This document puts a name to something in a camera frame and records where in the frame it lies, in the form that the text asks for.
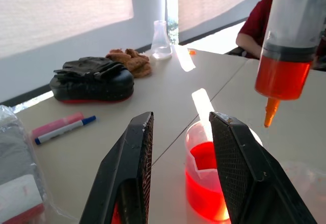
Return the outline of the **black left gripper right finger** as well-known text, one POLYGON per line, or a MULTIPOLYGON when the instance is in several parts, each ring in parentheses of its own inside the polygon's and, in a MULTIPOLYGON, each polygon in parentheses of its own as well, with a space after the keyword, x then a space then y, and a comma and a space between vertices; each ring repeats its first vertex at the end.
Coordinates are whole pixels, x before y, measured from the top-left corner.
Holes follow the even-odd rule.
POLYGON ((211 112, 217 171, 232 223, 315 223, 279 162, 235 117, 211 112))

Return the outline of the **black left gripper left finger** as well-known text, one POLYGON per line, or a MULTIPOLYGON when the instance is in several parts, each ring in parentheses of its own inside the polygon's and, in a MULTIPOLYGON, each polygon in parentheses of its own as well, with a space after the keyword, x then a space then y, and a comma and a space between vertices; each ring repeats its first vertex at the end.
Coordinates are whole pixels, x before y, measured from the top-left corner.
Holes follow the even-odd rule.
POLYGON ((100 163, 80 223, 147 223, 153 112, 134 117, 100 163))

